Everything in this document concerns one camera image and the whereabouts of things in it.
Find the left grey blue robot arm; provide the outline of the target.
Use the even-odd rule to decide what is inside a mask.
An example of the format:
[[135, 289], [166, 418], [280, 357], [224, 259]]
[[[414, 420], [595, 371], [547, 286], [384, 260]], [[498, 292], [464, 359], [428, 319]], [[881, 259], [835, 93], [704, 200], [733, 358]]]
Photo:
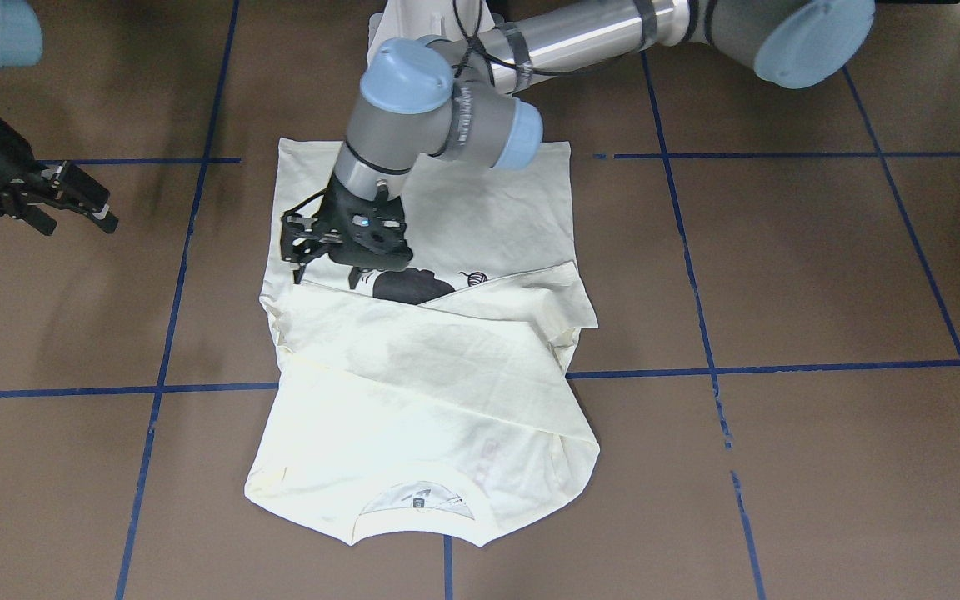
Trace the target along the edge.
[[832, 76], [872, 29], [873, 1], [580, 1], [521, 22], [468, 29], [460, 39], [390, 37], [371, 51], [330, 182], [279, 217], [279, 256], [301, 283], [323, 256], [370, 271], [402, 271], [403, 188], [423, 155], [518, 170], [543, 137], [518, 93], [598, 71], [652, 46], [705, 44], [788, 90]]

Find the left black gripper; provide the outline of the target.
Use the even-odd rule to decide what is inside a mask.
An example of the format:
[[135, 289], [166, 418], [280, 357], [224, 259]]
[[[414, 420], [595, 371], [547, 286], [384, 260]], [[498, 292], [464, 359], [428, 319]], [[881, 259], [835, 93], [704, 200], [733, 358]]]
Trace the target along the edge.
[[282, 260], [293, 284], [309, 263], [330, 252], [333, 262], [358, 268], [405, 267], [405, 212], [400, 197], [378, 187], [373, 200], [355, 195], [332, 175], [324, 195], [310, 195], [281, 216]]

